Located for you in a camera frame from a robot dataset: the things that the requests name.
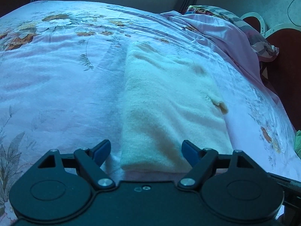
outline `cable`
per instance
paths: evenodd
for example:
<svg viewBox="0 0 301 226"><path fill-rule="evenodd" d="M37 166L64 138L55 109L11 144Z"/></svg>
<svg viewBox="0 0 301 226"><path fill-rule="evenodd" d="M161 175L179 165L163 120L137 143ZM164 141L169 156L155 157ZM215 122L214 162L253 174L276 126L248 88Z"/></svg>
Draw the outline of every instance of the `cable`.
<svg viewBox="0 0 301 226"><path fill-rule="evenodd" d="M292 2L290 3L290 5L289 5L288 8L287 8L287 16L288 16L288 18L290 19L290 21L293 23L293 25L298 26L298 27L301 27L301 25L296 25L296 24L291 20L289 14L288 14L288 10L289 10L291 4L292 4L294 1L295 1L295 0L292 0Z"/></svg>

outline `bed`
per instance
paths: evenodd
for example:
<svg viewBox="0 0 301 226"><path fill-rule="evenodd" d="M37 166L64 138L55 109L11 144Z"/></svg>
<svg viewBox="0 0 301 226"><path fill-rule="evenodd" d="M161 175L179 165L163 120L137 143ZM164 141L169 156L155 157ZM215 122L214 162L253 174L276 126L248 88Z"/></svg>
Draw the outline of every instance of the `bed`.
<svg viewBox="0 0 301 226"><path fill-rule="evenodd" d="M228 106L224 118L233 149L267 172L301 181L295 130L278 96L262 83L245 34L230 22L206 14L38 1L3 16L0 25L1 226L16 220L11 186L49 149L73 153L109 139L111 156L101 168L115 182L177 181L183 175L120 168L124 62L135 41L201 64Z"/></svg>

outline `silver screw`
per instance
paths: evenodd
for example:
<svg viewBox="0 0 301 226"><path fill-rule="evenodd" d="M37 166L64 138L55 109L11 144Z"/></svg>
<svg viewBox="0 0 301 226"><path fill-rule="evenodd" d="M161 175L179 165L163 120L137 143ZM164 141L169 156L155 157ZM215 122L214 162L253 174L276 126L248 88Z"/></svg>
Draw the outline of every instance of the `silver screw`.
<svg viewBox="0 0 301 226"><path fill-rule="evenodd" d="M195 184L195 180L192 178L183 178L180 183L184 186L191 186Z"/></svg>
<svg viewBox="0 0 301 226"><path fill-rule="evenodd" d="M144 190L150 190L151 188L149 186L143 186L142 189L144 189Z"/></svg>
<svg viewBox="0 0 301 226"><path fill-rule="evenodd" d="M102 179L98 180L97 183L100 186L108 187L113 183L113 181L111 179L108 179L108 178L102 178Z"/></svg>

